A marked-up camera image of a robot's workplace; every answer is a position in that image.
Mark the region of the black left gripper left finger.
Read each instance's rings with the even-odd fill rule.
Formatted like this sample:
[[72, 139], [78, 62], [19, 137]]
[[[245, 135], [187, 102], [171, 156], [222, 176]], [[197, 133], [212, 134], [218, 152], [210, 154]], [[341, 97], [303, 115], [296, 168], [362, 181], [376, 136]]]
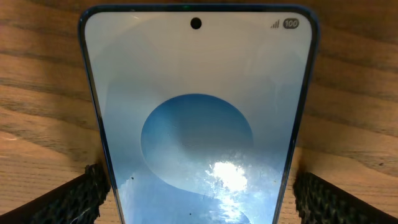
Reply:
[[1, 224], [94, 224], [110, 191], [101, 164], [56, 189], [1, 215]]

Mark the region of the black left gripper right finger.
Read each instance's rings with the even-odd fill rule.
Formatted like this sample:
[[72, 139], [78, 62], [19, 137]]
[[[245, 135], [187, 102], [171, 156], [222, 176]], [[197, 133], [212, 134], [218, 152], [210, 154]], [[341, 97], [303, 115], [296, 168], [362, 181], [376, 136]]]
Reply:
[[397, 218], [310, 172], [299, 172], [293, 184], [302, 224], [397, 224]]

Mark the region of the blue Samsung Galaxy smartphone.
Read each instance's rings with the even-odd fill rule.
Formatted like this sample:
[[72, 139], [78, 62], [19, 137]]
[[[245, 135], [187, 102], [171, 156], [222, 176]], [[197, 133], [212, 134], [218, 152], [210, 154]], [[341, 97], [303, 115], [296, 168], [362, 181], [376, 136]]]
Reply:
[[276, 223], [319, 39], [296, 4], [107, 4], [78, 36], [122, 223]]

